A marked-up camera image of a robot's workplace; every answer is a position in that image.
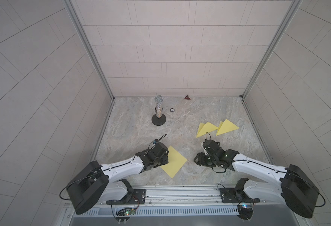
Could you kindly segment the yellow square paper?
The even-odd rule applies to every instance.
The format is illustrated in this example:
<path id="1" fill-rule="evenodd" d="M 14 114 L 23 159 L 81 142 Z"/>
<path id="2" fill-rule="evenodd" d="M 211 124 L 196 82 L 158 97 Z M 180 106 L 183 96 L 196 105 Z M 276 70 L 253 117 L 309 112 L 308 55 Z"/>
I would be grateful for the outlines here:
<path id="1" fill-rule="evenodd" d="M 208 132 L 213 132 L 213 131 L 216 131 L 216 130 L 218 130 L 218 127 L 213 125 L 210 122 L 200 123 L 199 127 L 198 127 L 196 137 L 201 137 L 201 136 L 205 135 Z"/>

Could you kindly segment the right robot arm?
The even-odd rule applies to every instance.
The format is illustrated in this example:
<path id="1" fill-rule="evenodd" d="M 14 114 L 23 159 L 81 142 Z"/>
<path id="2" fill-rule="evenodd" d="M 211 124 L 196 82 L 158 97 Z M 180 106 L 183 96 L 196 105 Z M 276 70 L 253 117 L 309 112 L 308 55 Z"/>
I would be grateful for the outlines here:
<path id="1" fill-rule="evenodd" d="M 198 153 L 194 162 L 198 166 L 220 167 L 246 173 L 260 179 L 260 182 L 248 178 L 238 180 L 234 188 L 219 188 L 223 203 L 238 205 L 239 217 L 249 219 L 252 205 L 261 200 L 286 205 L 295 214 L 312 218 L 317 200 L 322 195 L 317 186 L 296 165 L 289 167 L 275 166 L 249 158 L 238 151 L 223 150 L 219 142 L 206 139 L 204 151 Z"/>

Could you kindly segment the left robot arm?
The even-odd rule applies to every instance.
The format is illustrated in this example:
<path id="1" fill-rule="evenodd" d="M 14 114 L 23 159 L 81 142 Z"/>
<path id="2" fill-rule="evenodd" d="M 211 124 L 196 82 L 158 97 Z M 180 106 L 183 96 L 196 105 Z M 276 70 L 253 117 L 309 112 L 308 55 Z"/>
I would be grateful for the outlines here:
<path id="1" fill-rule="evenodd" d="M 99 202 L 128 203 L 133 188 L 125 178 L 168 164 L 168 153 L 168 148 L 158 142 L 124 161 L 111 164 L 90 162 L 64 188 L 76 214 L 87 212 Z"/>

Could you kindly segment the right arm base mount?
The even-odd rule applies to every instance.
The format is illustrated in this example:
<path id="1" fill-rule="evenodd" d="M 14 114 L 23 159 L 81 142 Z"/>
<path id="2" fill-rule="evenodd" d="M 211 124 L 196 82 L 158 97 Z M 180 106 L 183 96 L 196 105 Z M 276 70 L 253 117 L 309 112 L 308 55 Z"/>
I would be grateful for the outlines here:
<path id="1" fill-rule="evenodd" d="M 249 179 L 247 178 L 241 178 L 240 180 L 238 180 L 236 186 L 233 188 L 226 188 L 223 185 L 218 184 L 217 189 L 220 191 L 222 203 L 259 203 L 260 199 L 250 198 L 244 192 L 245 183 L 248 181 Z"/>

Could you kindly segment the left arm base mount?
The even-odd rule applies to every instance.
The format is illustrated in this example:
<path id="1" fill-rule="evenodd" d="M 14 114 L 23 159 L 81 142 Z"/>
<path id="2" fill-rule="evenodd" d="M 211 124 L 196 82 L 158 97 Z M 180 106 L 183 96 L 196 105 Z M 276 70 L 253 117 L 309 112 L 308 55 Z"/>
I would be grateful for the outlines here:
<path id="1" fill-rule="evenodd" d="M 134 189 L 126 179 L 106 187 L 106 204 L 145 204 L 146 189 Z"/>

